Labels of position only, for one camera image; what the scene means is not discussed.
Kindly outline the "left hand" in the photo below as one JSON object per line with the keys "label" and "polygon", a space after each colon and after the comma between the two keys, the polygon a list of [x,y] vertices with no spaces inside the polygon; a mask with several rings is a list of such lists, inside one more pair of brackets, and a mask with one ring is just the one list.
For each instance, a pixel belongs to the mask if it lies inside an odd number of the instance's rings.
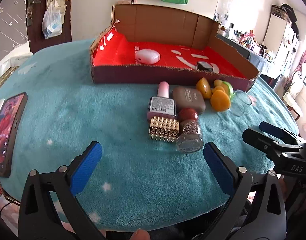
{"label": "left hand", "polygon": [[143,229],[136,230],[130,238],[130,240],[150,240],[150,239],[151,239],[150,234]]}

